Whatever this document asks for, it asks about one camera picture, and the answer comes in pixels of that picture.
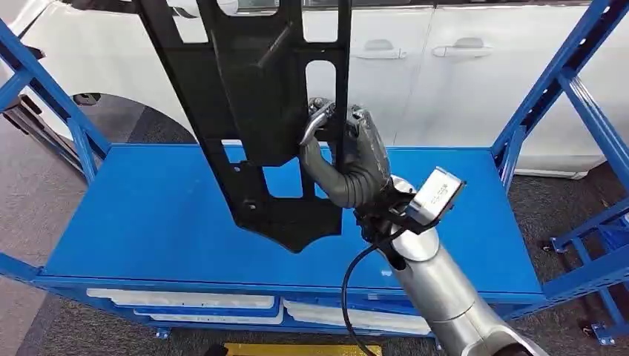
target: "blue metal shelf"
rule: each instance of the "blue metal shelf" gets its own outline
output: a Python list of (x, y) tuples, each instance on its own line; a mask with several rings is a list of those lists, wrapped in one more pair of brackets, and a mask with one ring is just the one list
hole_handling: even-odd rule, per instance
[[(506, 191), (522, 142), (561, 93), (567, 94), (621, 182), (629, 186), (629, 150), (577, 76), (628, 9), (629, 1), (624, 0), (592, 2), (491, 147), (389, 149), (392, 172), (411, 181), (421, 183), (435, 166), (467, 181), (438, 231), (462, 270), (501, 315), (516, 318), (598, 292), (616, 322), (610, 328), (594, 328), (601, 344), (629, 331), (607, 291), (629, 280), (629, 245), (591, 260), (580, 238), (626, 214), (629, 200), (554, 239), (558, 251), (572, 243), (584, 265), (540, 286)], [(87, 296), (86, 288), (104, 288), (265, 294), (333, 304), (345, 268), (366, 243), (349, 211), (343, 215), (341, 236), (324, 237), (301, 254), (239, 229), (197, 145), (112, 145), (2, 22), (0, 56), (16, 73), (0, 88), (0, 108), (29, 85), (67, 123), (90, 183), (46, 265), (37, 268), (0, 253), (1, 275), (155, 326), (162, 336), (170, 327), (345, 332), (343, 327), (299, 323), (288, 315), (279, 326), (157, 322), (109, 299)], [(225, 149), (230, 159), (243, 158), (240, 148)], [(98, 170), (94, 154), (103, 159)], [(296, 171), (296, 162), (265, 170), (270, 192), (299, 196)], [(349, 285), (350, 299), (358, 308), (406, 310), (404, 293), (381, 256), (368, 256)]]
[[(488, 150), (392, 148), (389, 158), (395, 174), (416, 182), (436, 165), (465, 179), (456, 209), (438, 227), (444, 244), (479, 291), (540, 300), (539, 282)], [(287, 192), (300, 184), (281, 169), (266, 179), (281, 181)], [(135, 280), (177, 280), (235, 291), (253, 285), (267, 286), (267, 292), (277, 292), (274, 286), (336, 292), (350, 260), (366, 247), (354, 219), (345, 211), (342, 236), (325, 237), (293, 254), (233, 223), (197, 145), (113, 145), (40, 276), (59, 282), (119, 280), (125, 288)], [(233, 263), (236, 256), (239, 263)], [(377, 254), (357, 267), (350, 287), (403, 293)]]

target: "black plastic panel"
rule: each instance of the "black plastic panel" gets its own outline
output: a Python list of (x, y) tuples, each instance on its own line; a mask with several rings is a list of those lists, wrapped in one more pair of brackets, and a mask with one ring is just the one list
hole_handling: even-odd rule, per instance
[[(238, 226), (294, 252), (319, 237), (340, 234), (341, 209), (315, 196), (302, 171), (303, 197), (269, 194), (263, 166), (297, 156), (308, 120), (306, 66), (336, 68), (336, 113), (317, 138), (342, 157), (347, 109), (351, 9), (339, 6), (336, 42), (303, 39), (299, 1), (280, 2), (272, 16), (227, 16), (215, 0), (198, 0), (209, 43), (184, 43), (165, 0), (134, 0)], [(247, 160), (232, 164), (222, 139), (239, 139)], [(340, 160), (335, 162), (342, 167)]]

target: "robotic arm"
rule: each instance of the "robotic arm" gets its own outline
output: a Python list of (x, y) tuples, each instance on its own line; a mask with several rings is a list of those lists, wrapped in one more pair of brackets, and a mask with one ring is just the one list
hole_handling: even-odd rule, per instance
[(372, 355), (355, 337), (347, 317), (346, 284), (360, 258), (377, 249), (448, 355), (547, 355), (487, 305), (439, 240), (435, 226), (464, 183), (441, 168), (436, 168), (419, 190), (392, 176), (369, 112), (355, 106), (346, 120), (346, 168), (337, 171), (323, 159), (314, 138), (330, 111), (325, 100), (314, 101), (300, 143), (300, 158), (332, 202), (355, 209), (363, 238), (372, 244), (352, 261), (341, 297), (346, 326), (361, 349)]

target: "yellow label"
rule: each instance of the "yellow label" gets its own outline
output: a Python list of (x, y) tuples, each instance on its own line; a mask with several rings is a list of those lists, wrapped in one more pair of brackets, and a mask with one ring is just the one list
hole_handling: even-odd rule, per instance
[[(227, 356), (364, 356), (353, 345), (269, 345), (248, 343), (226, 343)], [(382, 348), (369, 345), (367, 348), (382, 356)]]

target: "silver robot arm segment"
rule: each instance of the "silver robot arm segment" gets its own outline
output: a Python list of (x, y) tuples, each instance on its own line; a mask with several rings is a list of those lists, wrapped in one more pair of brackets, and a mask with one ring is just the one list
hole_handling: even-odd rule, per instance
[[(399, 191), (415, 189), (393, 177)], [(406, 208), (422, 223), (430, 223), (448, 209), (461, 182), (440, 168), (430, 175)], [(399, 227), (393, 226), (392, 233)], [(441, 244), (437, 228), (419, 236), (405, 231), (392, 246), (405, 268), (392, 268), (404, 291), (448, 355), (547, 356), (533, 341), (520, 336), (480, 297), (472, 283)]]

